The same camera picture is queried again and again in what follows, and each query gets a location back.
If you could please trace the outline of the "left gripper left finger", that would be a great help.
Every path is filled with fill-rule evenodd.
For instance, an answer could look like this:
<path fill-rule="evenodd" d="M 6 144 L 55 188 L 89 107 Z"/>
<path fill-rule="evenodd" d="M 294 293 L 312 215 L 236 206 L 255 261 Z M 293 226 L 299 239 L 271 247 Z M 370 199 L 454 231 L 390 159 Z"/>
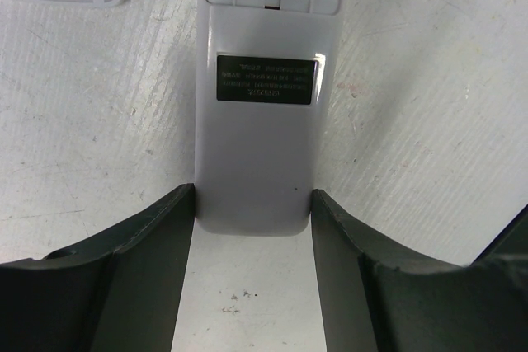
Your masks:
<path fill-rule="evenodd" d="M 1 266 L 4 351 L 169 351 L 195 221 L 178 186 L 89 238 Z"/>

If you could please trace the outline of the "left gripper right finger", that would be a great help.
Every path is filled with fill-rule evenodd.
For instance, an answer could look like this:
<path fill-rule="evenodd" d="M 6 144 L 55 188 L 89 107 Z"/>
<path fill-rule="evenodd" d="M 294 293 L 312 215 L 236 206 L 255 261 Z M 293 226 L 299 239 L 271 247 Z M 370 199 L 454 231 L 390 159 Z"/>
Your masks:
<path fill-rule="evenodd" d="M 526 350 L 526 211 L 458 266 L 376 231 L 323 190 L 311 210 L 328 350 Z"/>

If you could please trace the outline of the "red and white remote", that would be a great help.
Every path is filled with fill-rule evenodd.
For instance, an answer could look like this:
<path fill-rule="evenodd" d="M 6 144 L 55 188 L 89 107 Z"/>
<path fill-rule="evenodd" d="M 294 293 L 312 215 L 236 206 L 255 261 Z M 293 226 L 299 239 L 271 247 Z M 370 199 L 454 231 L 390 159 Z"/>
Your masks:
<path fill-rule="evenodd" d="M 196 219 L 218 234 L 298 234 L 344 0 L 197 1 Z"/>

